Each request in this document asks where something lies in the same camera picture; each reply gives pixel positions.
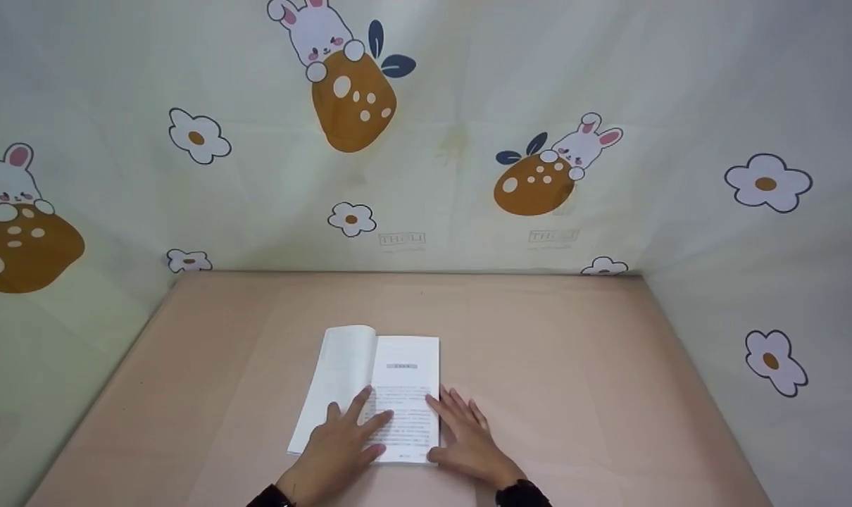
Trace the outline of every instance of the wrist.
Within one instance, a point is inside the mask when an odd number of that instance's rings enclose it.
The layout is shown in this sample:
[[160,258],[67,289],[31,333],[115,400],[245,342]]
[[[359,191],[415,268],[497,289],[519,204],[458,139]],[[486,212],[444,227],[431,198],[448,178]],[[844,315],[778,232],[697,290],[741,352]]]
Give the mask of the wrist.
[[285,470],[285,473],[279,477],[274,485],[285,495],[285,498],[288,498],[288,501],[291,501],[294,507],[314,507],[316,505],[315,495],[311,494],[303,476],[298,474],[294,466]]
[[520,480],[527,481],[529,479],[526,478],[526,474],[519,468],[519,466],[508,458],[506,462],[500,464],[496,471],[489,476],[488,484],[497,491],[503,491],[504,489],[517,484],[517,481]]

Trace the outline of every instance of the rabbit paw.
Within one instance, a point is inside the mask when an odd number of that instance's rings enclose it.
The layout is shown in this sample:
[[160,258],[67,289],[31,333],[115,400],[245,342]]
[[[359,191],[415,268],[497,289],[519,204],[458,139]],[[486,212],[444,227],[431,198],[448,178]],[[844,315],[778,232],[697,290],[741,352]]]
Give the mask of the rabbit paw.
[[5,202],[1,202],[0,204],[0,222],[12,222],[17,216],[20,215],[20,211],[16,209],[16,206],[7,204]]
[[345,57],[350,61],[361,61],[361,58],[364,57],[364,53],[367,52],[367,47],[364,46],[364,43],[358,41],[357,39],[350,39],[348,43],[345,44]]
[[554,150],[545,150],[539,155],[539,160],[543,161],[543,163],[552,163],[558,160],[558,154]]
[[570,176],[570,179],[574,182],[579,182],[583,177],[586,177],[586,171],[581,167],[574,167],[567,176]]
[[322,61],[314,61],[307,67],[307,80],[319,83],[326,78],[326,65]]
[[55,213],[54,205],[43,199],[38,199],[37,201],[35,201],[35,208],[37,208],[38,211],[44,213],[45,215],[53,215]]

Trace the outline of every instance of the left hand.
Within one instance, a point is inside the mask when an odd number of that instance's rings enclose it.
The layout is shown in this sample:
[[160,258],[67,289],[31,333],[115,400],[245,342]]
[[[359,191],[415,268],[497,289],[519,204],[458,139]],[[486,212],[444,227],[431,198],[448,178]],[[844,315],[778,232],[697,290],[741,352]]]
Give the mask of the left hand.
[[372,434],[391,420],[391,411],[372,417],[361,426],[358,418],[367,404],[372,387],[354,397],[342,415],[333,401],[326,410],[326,422],[317,426],[297,462],[275,483],[297,507],[314,507],[361,476],[367,466],[385,452],[385,446],[361,449]]

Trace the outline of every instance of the dark blue leaf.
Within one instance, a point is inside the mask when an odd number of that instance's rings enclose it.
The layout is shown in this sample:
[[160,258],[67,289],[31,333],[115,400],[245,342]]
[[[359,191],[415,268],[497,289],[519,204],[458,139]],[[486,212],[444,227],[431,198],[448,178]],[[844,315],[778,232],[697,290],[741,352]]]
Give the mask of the dark blue leaf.
[[495,157],[494,160],[497,160],[498,163],[504,165],[510,165],[512,163],[516,163],[516,161],[520,160],[520,154],[516,153],[516,151],[504,150],[500,151]]
[[533,137],[530,145],[526,147],[526,154],[533,155],[539,153],[539,150],[545,145],[545,141],[548,141],[548,132],[542,132]]
[[383,44],[385,42],[385,32],[382,30],[382,24],[378,19],[372,20],[370,23],[370,52],[373,58],[379,58],[382,54]]
[[404,77],[413,72],[417,62],[413,58],[403,54],[393,54],[385,57],[382,62],[382,73],[388,77]]

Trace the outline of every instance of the pink table surface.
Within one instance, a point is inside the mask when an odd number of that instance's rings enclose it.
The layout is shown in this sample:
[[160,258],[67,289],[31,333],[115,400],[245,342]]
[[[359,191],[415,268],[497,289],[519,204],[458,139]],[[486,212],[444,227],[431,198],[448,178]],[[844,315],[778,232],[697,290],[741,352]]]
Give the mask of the pink table surface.
[[[182,276],[28,505],[245,505],[346,324],[440,337],[442,381],[556,506],[770,505],[643,280],[387,273]],[[397,465],[335,503],[494,504]]]

